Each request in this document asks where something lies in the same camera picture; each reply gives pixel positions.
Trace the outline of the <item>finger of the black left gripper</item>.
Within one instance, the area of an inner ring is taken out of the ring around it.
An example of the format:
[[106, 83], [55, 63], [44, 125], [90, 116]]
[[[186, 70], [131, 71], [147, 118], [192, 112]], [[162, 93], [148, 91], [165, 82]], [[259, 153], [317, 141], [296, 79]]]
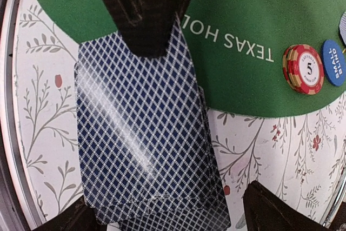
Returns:
[[164, 56], [171, 29], [191, 0], [102, 0], [130, 51], [136, 56]]

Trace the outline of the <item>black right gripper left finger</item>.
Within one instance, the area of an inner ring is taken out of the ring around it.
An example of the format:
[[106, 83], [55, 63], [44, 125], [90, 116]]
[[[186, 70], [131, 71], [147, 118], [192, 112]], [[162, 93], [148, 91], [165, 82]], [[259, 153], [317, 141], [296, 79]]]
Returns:
[[97, 221], [92, 209], [75, 202], [63, 213], [35, 230], [97, 230]]

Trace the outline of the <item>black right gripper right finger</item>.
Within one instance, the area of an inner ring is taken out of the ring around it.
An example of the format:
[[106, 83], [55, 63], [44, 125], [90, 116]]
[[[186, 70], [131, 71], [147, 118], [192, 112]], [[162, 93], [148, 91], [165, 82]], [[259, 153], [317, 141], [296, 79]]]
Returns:
[[243, 204], [247, 230], [332, 230], [297, 212], [258, 181], [248, 185]]

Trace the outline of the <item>blue checked card deck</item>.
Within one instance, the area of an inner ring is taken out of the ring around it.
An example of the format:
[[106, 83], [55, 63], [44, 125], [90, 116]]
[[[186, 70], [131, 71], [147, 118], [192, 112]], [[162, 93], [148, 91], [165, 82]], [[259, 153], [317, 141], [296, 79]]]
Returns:
[[203, 93], [179, 21], [138, 57], [114, 32], [79, 46], [79, 162], [87, 206], [121, 230], [227, 230]]

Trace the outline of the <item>small chip stack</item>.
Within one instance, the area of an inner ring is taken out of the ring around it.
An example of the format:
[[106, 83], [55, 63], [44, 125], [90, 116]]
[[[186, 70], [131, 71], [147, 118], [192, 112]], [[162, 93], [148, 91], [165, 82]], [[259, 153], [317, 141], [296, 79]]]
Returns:
[[282, 58], [284, 77], [296, 92], [315, 95], [322, 89], [324, 70], [317, 51], [307, 44], [288, 47]]

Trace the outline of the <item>blue small blind button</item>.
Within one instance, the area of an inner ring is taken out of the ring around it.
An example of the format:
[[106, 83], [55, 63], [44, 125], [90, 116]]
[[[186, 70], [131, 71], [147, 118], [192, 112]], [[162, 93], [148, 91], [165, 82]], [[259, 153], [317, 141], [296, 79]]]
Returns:
[[345, 82], [345, 58], [340, 46], [331, 39], [325, 40], [321, 54], [328, 81], [336, 87], [341, 87]]

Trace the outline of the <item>dealt cards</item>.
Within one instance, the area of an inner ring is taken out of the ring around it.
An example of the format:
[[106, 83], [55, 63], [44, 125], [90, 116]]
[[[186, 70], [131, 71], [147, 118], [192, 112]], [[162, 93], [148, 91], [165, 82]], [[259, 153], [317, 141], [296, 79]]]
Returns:
[[346, 12], [343, 13], [339, 22], [339, 32], [341, 39], [346, 44]]

